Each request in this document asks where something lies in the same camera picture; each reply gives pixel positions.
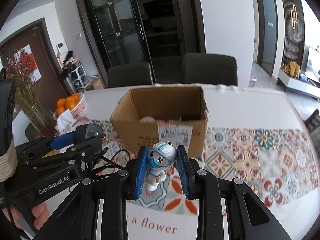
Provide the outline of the black glass cabinet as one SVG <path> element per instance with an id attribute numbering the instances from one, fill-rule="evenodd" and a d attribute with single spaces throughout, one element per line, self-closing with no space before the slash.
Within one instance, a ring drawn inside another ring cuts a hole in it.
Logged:
<path id="1" fill-rule="evenodd" d="M 182 59 L 205 52 L 200 0 L 76 0 L 102 78 L 122 64 L 147 62 L 153 82 L 181 81 Z"/>

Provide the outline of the orange fruit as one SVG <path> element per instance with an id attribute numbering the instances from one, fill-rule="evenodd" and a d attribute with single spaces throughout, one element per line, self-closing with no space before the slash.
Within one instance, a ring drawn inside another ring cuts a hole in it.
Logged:
<path id="1" fill-rule="evenodd" d="M 56 102 L 56 117 L 59 117 L 64 111 L 72 111 L 80 102 L 80 94 L 73 94 L 67 98 L 61 98 Z"/>

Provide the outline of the brown cardboard box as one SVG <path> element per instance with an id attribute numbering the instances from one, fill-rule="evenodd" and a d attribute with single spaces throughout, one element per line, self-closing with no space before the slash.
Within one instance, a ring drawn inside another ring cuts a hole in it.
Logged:
<path id="1" fill-rule="evenodd" d="M 139 122 L 145 116 L 155 122 Z M 209 114 L 200 86 L 164 86 L 129 90 L 111 115 L 125 147 L 137 152 L 157 142 L 183 145 L 190 157 L 204 149 Z"/>

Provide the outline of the white fruit basket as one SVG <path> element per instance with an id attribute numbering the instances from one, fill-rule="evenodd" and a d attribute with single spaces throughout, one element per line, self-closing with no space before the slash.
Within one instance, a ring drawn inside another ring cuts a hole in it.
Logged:
<path id="1" fill-rule="evenodd" d="M 77 106 L 71 111 L 71 114 L 76 117 L 76 116 L 81 116 L 84 114 L 84 111 L 86 110 L 87 103 L 85 100 L 84 93 L 75 93 L 75 94 L 80 94 L 80 102 L 77 104 Z M 57 120 L 58 117 L 56 117 L 55 113 L 53 115 L 54 120 Z"/>

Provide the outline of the white medic figurine toy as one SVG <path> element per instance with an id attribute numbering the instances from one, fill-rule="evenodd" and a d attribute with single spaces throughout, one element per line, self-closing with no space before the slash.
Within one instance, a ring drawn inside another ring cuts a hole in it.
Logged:
<path id="1" fill-rule="evenodd" d="M 155 191 L 166 180 L 165 171 L 174 165 L 177 153 L 172 142 L 158 142 L 152 146 L 147 157 L 145 188 Z"/>

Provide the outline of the patterned tile table runner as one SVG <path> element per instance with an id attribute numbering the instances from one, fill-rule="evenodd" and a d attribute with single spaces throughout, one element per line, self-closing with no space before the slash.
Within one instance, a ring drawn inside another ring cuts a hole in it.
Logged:
<path id="1" fill-rule="evenodd" d="M 104 156 L 111 159 L 125 149 L 109 121 L 80 119 L 73 125 L 95 123 L 105 135 Z M 243 179 L 267 207 L 279 207 L 319 187 L 318 163 L 312 144 L 298 129 L 239 129 L 208 127 L 200 168 L 217 178 Z M 176 169 L 166 170 L 166 180 L 156 191 L 144 190 L 139 200 L 130 204 L 178 215 L 197 215 L 198 200 L 186 200 Z"/>

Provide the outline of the glass vase with dried stems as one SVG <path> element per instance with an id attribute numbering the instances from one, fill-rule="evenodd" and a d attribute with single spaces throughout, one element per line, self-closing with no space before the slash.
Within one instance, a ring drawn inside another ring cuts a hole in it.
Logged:
<path id="1" fill-rule="evenodd" d="M 20 49 L 18 55 L 8 59 L 4 67 L 7 78 L 14 80 L 16 86 L 15 102 L 18 109 L 29 118 L 35 128 L 48 137 L 56 135 L 54 121 L 39 101 L 39 86 L 33 77 L 34 61 L 25 49 Z"/>

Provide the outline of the pink round doll head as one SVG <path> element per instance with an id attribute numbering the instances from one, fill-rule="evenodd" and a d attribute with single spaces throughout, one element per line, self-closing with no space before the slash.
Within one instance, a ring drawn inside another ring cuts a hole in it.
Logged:
<path id="1" fill-rule="evenodd" d="M 156 119 L 151 116 L 145 116 L 139 120 L 139 122 L 155 122 Z"/>

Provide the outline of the dark dining chair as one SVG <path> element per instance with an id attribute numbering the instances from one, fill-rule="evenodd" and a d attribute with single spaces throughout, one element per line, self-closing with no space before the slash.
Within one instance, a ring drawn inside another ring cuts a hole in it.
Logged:
<path id="1" fill-rule="evenodd" d="M 181 82 L 237 86 L 236 59 L 220 54 L 187 53 L 182 59 Z"/>
<path id="2" fill-rule="evenodd" d="M 107 71 L 108 88 L 152 85 L 151 66 L 147 62 L 123 64 Z"/>

